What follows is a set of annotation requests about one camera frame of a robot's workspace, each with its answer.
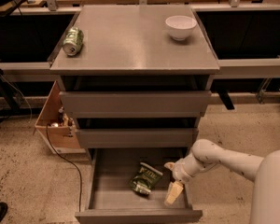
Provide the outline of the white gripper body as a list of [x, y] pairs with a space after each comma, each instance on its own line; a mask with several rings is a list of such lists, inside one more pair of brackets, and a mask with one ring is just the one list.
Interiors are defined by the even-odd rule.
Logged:
[[178, 160], [174, 164], [173, 178], [183, 184], [190, 182], [190, 180], [198, 174], [203, 165], [194, 156], [187, 156]]

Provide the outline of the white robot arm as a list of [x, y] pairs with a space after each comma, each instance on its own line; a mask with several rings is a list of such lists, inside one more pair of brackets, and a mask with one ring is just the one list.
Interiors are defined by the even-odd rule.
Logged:
[[254, 183], [249, 224], [280, 224], [280, 150], [260, 157], [199, 139], [186, 157], [165, 164], [174, 181], [164, 203], [173, 204], [194, 176], [217, 164]]

